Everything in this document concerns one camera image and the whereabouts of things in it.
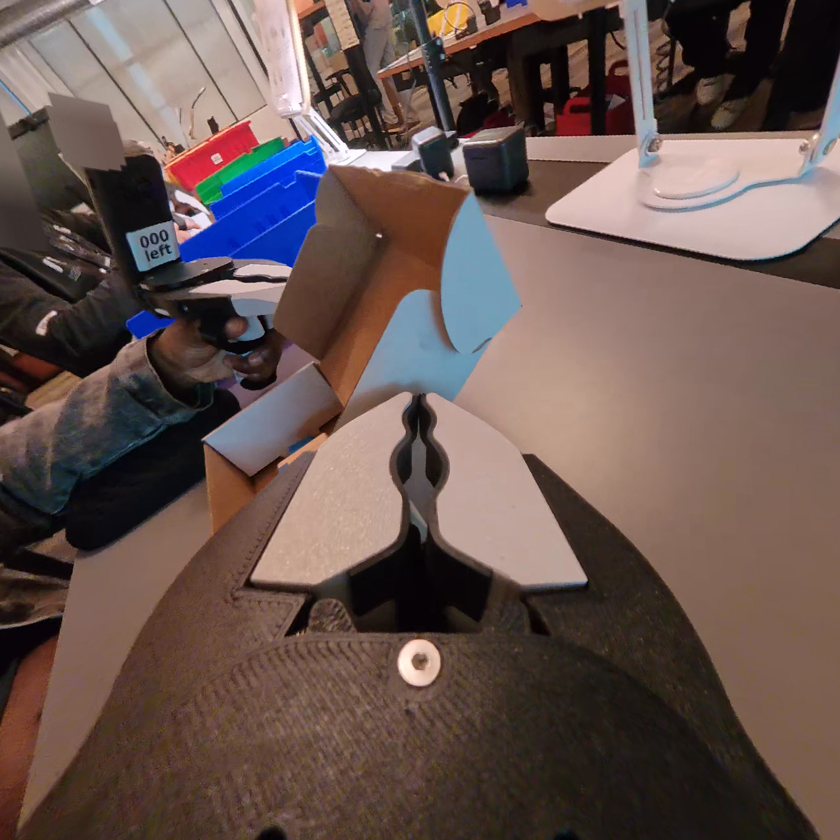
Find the person's left hand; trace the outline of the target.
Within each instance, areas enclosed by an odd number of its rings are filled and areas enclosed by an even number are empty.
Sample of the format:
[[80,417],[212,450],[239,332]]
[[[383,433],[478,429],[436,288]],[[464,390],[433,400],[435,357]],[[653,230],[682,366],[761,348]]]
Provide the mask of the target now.
[[246,318],[226,321],[226,339],[235,345],[226,353],[207,343],[197,321],[175,320],[146,340],[146,353],[161,382],[173,394],[186,394],[199,384],[231,379],[248,390],[261,390],[277,378],[286,339],[270,329],[258,347],[245,353],[239,338],[249,330]]

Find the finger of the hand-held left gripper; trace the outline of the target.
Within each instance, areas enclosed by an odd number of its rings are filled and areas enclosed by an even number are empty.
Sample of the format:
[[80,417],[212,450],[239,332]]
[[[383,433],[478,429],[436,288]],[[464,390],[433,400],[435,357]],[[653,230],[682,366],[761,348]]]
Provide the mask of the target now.
[[284,280],[217,280],[189,290],[190,300],[221,299],[241,317],[273,316]]
[[227,278],[243,283],[286,282],[291,274],[291,266],[273,260],[233,259],[233,268]]

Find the green plastic bin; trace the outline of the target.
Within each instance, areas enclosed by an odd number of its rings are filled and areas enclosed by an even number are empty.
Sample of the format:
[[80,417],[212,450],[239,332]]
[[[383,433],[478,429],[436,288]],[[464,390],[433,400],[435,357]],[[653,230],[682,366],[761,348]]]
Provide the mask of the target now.
[[210,203],[214,203],[221,198],[223,185],[249,172],[274,154],[283,151],[286,147],[287,142],[282,137],[277,137],[257,145],[250,152],[240,155],[235,160],[225,164],[216,173],[209,175],[197,183],[194,188],[195,194],[203,205],[209,206]]

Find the red bag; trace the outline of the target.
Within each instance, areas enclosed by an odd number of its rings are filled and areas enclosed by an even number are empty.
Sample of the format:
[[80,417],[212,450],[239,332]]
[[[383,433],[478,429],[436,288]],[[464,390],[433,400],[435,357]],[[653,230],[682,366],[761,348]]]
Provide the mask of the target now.
[[[635,134],[631,82],[628,62],[614,62],[605,76],[605,134]],[[592,134],[592,100],[587,87],[573,95],[555,117],[557,136],[580,137]]]

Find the white stand base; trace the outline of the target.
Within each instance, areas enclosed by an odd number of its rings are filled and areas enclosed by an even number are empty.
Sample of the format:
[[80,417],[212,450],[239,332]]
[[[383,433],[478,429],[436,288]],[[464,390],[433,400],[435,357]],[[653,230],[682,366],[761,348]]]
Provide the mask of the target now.
[[693,254],[762,261],[838,223],[838,82],[817,133],[793,140],[666,140],[655,118],[648,12],[620,2],[636,149],[553,203],[551,226]]

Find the silver ventilation duct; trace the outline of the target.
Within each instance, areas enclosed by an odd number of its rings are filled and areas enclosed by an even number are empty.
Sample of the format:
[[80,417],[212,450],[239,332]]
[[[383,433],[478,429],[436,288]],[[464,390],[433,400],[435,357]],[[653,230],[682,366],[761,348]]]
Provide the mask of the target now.
[[1,49],[36,35],[59,21],[88,11],[96,1],[14,1],[2,2]]

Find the small dark cube charger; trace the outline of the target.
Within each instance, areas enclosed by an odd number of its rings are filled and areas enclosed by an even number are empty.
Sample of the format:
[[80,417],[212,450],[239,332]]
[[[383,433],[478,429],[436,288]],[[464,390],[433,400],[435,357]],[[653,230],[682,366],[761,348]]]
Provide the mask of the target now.
[[458,146],[456,131],[429,127],[412,137],[412,164],[438,181],[455,179],[452,150]]

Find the grey desk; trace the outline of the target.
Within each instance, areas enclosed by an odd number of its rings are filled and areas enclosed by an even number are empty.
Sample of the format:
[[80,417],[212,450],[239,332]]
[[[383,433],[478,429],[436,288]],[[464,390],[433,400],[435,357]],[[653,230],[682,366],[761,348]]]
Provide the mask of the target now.
[[641,550],[838,838],[838,237],[748,266],[546,225],[628,148],[535,139],[529,191],[480,200],[522,307],[457,402]]

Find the large dark cube charger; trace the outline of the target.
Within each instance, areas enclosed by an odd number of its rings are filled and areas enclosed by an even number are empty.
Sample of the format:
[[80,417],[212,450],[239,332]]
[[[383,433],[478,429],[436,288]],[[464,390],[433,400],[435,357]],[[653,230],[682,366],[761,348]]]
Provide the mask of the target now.
[[523,125],[483,129],[461,143],[469,185],[478,195],[510,194],[529,182]]

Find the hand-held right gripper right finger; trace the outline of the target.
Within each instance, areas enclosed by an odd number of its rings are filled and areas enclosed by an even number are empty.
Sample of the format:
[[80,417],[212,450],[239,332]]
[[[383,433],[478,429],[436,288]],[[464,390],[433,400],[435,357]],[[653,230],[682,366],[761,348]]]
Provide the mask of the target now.
[[420,401],[428,526],[463,567],[520,592],[580,589],[588,579],[523,454],[493,426],[428,393]]

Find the blue plastic bin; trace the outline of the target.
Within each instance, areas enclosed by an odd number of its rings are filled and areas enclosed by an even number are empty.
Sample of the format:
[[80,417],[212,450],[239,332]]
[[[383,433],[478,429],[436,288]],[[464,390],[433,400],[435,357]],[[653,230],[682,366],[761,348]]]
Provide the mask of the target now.
[[[196,243],[180,245],[184,261],[211,257],[273,260],[292,266],[315,223],[320,175],[306,172],[288,186],[274,185],[210,224]],[[273,316],[265,316],[265,334]]]
[[209,204],[209,210],[219,219],[272,186],[294,183],[300,172],[321,175],[326,170],[318,142],[313,138],[297,141],[222,184],[220,197]]

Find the white cardboard box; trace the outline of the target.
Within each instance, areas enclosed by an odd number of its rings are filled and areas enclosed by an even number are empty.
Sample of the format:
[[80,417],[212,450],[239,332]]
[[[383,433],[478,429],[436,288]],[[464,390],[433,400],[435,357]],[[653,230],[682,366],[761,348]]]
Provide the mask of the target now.
[[453,401],[521,309],[463,179],[332,166],[277,305],[280,383],[204,439],[211,534],[279,469],[400,392]]

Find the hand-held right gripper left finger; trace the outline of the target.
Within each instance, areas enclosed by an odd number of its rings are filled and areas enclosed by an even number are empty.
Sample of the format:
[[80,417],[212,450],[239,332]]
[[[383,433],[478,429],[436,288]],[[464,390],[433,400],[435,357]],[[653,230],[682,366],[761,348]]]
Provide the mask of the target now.
[[255,565],[256,588],[347,594],[352,574],[399,550],[424,519],[406,492],[416,396],[402,392],[357,416],[313,456]]

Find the black tripod pole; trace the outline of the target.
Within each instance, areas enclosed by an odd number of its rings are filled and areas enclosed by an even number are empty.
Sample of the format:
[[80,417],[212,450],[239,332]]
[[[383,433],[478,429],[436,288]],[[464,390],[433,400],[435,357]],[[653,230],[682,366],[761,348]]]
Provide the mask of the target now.
[[426,87],[433,105],[436,124],[442,131],[456,134],[455,118],[449,104],[444,79],[441,76],[441,67],[445,61],[443,41],[440,37],[433,36],[429,29],[424,2],[408,1],[407,5],[426,71]]

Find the person's left forearm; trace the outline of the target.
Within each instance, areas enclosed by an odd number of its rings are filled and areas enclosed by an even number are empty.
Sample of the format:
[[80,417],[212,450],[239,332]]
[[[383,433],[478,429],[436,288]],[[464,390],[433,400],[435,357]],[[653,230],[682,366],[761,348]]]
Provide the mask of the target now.
[[215,384],[171,385],[155,367],[164,335],[128,344],[62,400],[2,426],[2,531],[50,528],[79,481],[210,407]]

